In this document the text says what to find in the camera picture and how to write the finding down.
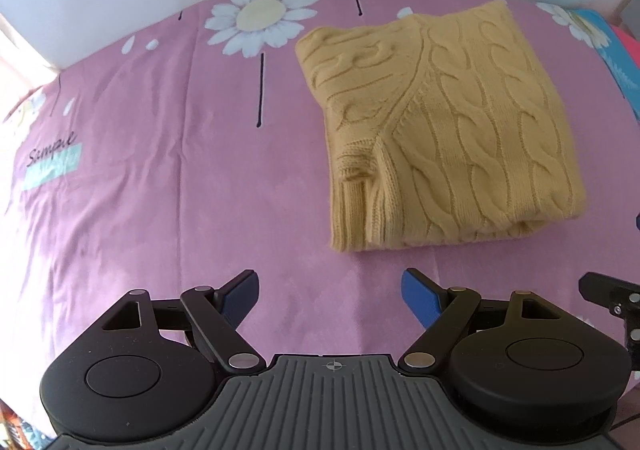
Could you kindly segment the yellow cable knit sweater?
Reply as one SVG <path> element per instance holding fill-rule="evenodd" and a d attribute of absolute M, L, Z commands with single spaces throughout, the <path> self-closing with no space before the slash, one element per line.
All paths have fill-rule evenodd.
<path fill-rule="evenodd" d="M 585 212 L 563 100 L 505 2 L 314 29 L 295 47 L 339 252 L 515 239 Z"/>

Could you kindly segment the pink floral bed sheet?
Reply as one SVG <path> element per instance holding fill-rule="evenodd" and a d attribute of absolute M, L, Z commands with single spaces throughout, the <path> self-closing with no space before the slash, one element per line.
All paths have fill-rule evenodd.
<path fill-rule="evenodd" d="M 508 2 L 564 99 L 586 214 L 517 241 L 340 254 L 295 41 L 487 0 L 277 1 L 283 20 L 248 52 L 232 28 L 250 0 L 201 2 L 68 68 L 2 124 L 1 397 L 38 430 L 42 374 L 120 296 L 174 299 L 246 268 L 260 296 L 241 331 L 265 357 L 402 354 L 421 333 L 400 295 L 408 267 L 496 299 L 533 290 L 623 337 L 577 281 L 639 277 L 639 125 L 570 14 Z"/>

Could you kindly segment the blue patterned pillow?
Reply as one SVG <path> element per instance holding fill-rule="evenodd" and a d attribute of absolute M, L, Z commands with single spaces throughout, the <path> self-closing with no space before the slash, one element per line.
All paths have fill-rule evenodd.
<path fill-rule="evenodd" d="M 594 10 L 573 10 L 573 16 L 589 29 L 588 34 L 605 65 L 610 70 L 620 92 L 639 121 L 639 65 L 624 42 L 606 20 Z"/>

